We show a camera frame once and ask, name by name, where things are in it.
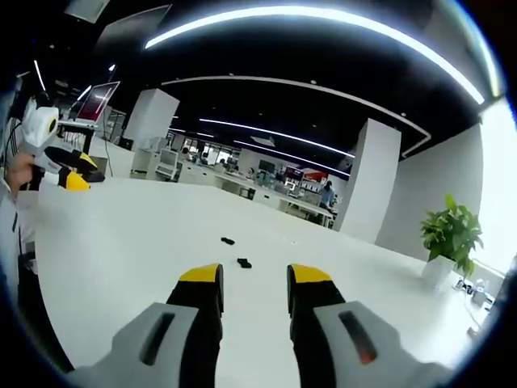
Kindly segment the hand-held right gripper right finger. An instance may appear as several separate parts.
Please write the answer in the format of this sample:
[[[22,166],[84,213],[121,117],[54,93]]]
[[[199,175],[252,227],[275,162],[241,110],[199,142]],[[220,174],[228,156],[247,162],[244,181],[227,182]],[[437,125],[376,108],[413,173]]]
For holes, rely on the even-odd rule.
[[[348,302],[331,277],[287,267],[290,339],[303,387],[443,387],[451,371],[422,363],[398,331],[360,302]]]

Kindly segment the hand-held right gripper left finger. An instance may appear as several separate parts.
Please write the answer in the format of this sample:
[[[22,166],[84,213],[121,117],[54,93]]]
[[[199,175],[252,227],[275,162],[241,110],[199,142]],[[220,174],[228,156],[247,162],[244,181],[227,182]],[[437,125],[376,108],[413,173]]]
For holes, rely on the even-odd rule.
[[[109,353],[69,373],[74,387],[213,387],[223,337],[223,267],[192,268],[167,301],[122,327]]]

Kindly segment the person's left hand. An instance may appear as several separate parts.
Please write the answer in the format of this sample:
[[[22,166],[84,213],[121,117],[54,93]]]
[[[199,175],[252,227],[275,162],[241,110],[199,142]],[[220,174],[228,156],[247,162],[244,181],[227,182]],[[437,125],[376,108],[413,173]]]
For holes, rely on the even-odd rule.
[[[11,190],[11,195],[16,197],[20,188],[32,180],[32,167],[35,158],[33,155],[20,152],[16,154],[6,173],[6,182]]]

